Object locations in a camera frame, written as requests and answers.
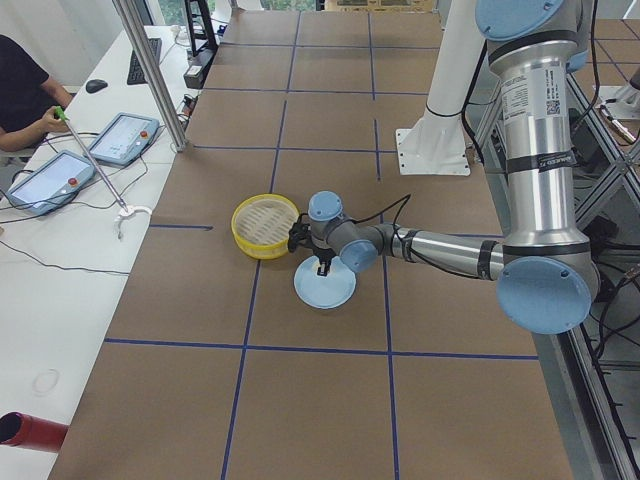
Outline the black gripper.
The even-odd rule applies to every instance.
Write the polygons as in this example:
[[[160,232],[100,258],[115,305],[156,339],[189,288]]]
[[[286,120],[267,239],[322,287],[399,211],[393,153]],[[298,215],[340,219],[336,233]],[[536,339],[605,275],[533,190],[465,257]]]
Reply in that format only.
[[[334,258],[334,250],[322,240],[312,239],[311,244],[314,255],[320,260],[316,274],[327,277],[330,272],[331,260]]]

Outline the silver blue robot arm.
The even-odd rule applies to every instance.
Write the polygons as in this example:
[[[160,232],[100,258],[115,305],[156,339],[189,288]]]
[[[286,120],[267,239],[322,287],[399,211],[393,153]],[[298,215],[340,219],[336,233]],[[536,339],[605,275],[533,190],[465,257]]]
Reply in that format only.
[[[599,288],[588,237],[575,220],[567,80],[586,61],[593,1],[456,1],[445,28],[423,116],[396,133],[404,175],[456,175],[451,150],[482,69],[496,79],[504,165],[491,184],[500,240],[371,224],[348,216],[331,191],[314,194],[301,245],[326,275],[339,259],[350,271],[380,256],[492,281],[515,324],[556,335],[581,324]]]

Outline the person's hand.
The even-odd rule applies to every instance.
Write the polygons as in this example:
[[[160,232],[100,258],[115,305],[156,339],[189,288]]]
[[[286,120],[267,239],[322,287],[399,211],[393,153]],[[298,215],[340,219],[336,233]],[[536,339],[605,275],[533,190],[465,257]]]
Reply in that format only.
[[[64,120],[56,113],[56,108],[49,108],[42,116],[42,128],[45,133],[65,133],[69,128]]]

